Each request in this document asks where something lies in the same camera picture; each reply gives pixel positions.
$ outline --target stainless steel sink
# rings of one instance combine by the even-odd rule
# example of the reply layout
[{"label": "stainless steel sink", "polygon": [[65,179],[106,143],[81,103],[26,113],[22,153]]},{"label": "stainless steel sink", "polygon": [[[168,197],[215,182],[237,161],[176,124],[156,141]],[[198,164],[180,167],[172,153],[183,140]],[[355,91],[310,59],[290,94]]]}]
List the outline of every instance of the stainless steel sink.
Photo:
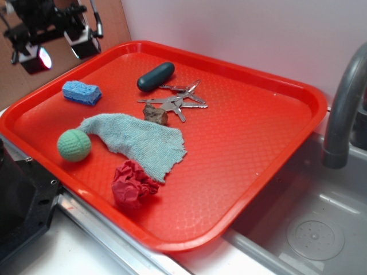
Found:
[{"label": "stainless steel sink", "polygon": [[321,144],[313,134],[225,238],[277,274],[367,274],[367,154],[353,147],[332,170]]}]

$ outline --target small brown rock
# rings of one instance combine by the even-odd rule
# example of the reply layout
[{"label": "small brown rock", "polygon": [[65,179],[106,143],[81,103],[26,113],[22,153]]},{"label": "small brown rock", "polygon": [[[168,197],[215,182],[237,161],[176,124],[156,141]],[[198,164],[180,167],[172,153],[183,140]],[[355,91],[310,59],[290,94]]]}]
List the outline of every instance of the small brown rock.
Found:
[{"label": "small brown rock", "polygon": [[147,103],[145,105],[143,113],[144,113],[146,121],[158,123],[164,126],[167,125],[168,115],[165,110],[156,108],[153,105],[151,105],[150,103]]}]

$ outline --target brown wall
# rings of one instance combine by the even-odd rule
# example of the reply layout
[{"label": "brown wall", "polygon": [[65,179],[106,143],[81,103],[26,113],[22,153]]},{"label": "brown wall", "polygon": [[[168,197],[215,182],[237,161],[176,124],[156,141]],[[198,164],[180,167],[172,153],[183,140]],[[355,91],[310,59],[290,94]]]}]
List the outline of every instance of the brown wall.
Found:
[{"label": "brown wall", "polygon": [[[87,7],[88,23],[95,30],[96,24],[89,0],[80,0]],[[0,0],[0,6],[3,6],[5,0]],[[70,0],[56,0],[58,7],[68,5]],[[104,38],[100,39],[102,51],[107,50],[122,42],[130,41],[123,8],[120,0],[95,0],[98,12],[100,14]],[[19,23],[15,14],[6,15],[10,26]],[[6,30],[5,24],[0,21],[0,32]],[[3,35],[0,35],[0,110],[5,109],[15,101],[24,97],[28,93],[36,90],[42,85],[53,80],[57,76],[69,71],[82,61],[78,60],[72,53],[66,39],[60,38],[55,41],[43,44],[43,47],[50,54],[53,67],[47,72],[29,75],[20,64],[10,64],[13,49],[11,43]]]}]

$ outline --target crumpled red paper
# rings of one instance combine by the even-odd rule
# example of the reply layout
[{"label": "crumpled red paper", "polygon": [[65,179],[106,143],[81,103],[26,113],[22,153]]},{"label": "crumpled red paper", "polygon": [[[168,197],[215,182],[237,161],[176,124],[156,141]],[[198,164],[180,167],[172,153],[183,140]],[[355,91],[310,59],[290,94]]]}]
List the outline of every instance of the crumpled red paper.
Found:
[{"label": "crumpled red paper", "polygon": [[148,194],[156,194],[159,184],[153,181],[143,168],[134,160],[127,160],[116,168],[112,181],[112,192],[119,206],[138,209],[141,207],[139,198]]}]

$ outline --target faucet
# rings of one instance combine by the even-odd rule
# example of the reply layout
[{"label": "faucet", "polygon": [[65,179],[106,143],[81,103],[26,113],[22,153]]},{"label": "faucet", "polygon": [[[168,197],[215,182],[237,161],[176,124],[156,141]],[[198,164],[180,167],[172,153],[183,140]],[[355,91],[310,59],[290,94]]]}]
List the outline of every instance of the faucet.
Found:
[{"label": "faucet", "polygon": [[327,122],[322,163],[333,169],[346,166],[349,142],[367,150],[367,42],[350,60],[339,84]]}]

